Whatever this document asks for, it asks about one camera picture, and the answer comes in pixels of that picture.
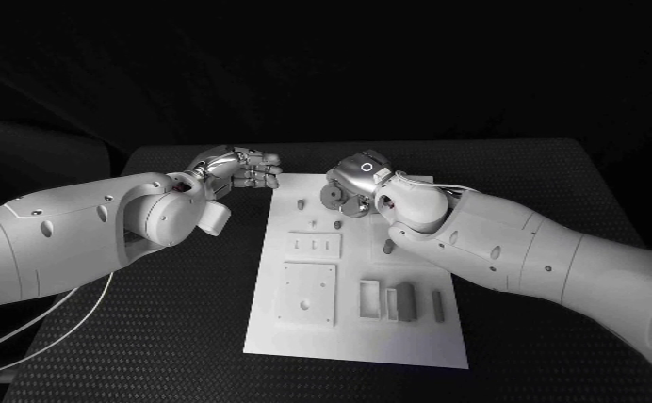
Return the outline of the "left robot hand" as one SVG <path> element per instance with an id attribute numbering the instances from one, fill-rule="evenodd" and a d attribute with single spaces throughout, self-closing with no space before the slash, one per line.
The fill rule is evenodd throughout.
<path id="1" fill-rule="evenodd" d="M 281 160 L 277 154 L 220 145 L 202 152 L 184 173 L 202 183 L 207 201 L 216 201 L 233 188 L 275 189 Z"/>

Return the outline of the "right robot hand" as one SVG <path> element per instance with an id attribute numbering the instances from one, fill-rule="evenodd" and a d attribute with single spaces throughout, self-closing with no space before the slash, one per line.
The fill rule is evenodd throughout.
<path id="1" fill-rule="evenodd" d="M 375 195 L 394 174 L 388 159 L 373 150 L 343 158 L 326 173 L 320 202 L 349 218 L 360 218 L 375 208 Z"/>

